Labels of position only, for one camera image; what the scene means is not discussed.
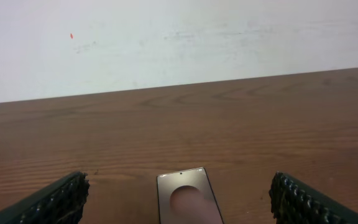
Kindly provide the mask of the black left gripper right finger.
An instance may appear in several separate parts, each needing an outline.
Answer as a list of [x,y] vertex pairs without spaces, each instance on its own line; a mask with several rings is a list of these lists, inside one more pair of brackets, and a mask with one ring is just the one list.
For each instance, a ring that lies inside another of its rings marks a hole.
[[358,224],[358,213],[283,172],[269,190],[277,224]]

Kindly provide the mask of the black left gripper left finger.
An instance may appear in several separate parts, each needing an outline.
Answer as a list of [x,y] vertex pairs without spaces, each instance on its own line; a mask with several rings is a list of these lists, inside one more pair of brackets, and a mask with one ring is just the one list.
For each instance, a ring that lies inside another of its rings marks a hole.
[[0,211],[0,224],[78,224],[90,188],[87,174],[73,172]]

